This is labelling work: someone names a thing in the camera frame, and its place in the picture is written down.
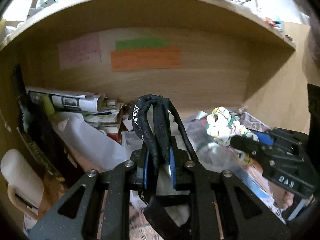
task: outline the orange object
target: orange object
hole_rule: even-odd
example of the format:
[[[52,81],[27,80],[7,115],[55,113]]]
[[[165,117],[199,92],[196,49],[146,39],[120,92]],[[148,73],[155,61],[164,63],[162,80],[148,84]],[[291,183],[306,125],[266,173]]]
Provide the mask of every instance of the orange object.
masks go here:
[[[128,49],[110,52],[113,72],[140,69],[181,68],[181,48]]]

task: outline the triangular cutout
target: triangular cutout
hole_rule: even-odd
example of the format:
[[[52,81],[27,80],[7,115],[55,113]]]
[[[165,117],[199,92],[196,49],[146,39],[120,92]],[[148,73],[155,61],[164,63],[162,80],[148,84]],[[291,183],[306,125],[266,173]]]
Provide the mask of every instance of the triangular cutout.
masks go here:
[[[235,187],[237,199],[240,203],[240,207],[244,218],[250,219],[255,216],[261,215],[262,210],[253,202],[250,197],[239,187]]]
[[[82,200],[85,187],[81,186],[59,209],[58,214],[69,217],[71,219],[76,218],[77,212]]]

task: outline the silver bolt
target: silver bolt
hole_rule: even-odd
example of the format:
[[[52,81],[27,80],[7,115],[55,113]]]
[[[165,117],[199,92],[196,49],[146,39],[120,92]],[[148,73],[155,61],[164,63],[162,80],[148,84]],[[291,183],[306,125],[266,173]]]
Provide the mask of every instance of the silver bolt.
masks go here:
[[[188,168],[192,168],[194,167],[196,164],[194,163],[194,161],[186,161],[186,163],[184,164],[186,167]]]
[[[134,165],[134,162],[132,160],[127,160],[125,163],[124,163],[124,166],[126,167],[132,167]]]
[[[233,175],[232,171],[229,171],[229,170],[224,170],[222,174],[227,178],[230,178]]]
[[[96,170],[89,170],[89,171],[87,171],[87,175],[88,175],[88,177],[94,177],[97,175],[97,171]]]

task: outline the green sticky note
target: green sticky note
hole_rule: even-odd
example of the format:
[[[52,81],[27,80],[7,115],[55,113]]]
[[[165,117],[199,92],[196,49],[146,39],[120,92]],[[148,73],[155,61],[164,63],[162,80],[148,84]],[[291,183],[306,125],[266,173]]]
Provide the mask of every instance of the green sticky note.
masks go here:
[[[165,48],[167,41],[157,37],[136,38],[132,40],[116,41],[116,50]]]

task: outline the wooden shelf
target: wooden shelf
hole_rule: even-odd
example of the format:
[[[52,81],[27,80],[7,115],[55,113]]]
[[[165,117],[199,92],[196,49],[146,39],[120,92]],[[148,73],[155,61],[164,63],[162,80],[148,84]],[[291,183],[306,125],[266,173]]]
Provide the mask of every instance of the wooden shelf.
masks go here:
[[[27,20],[0,45],[46,45],[85,33],[127,27],[180,27],[295,48],[248,8],[226,0],[65,0]]]

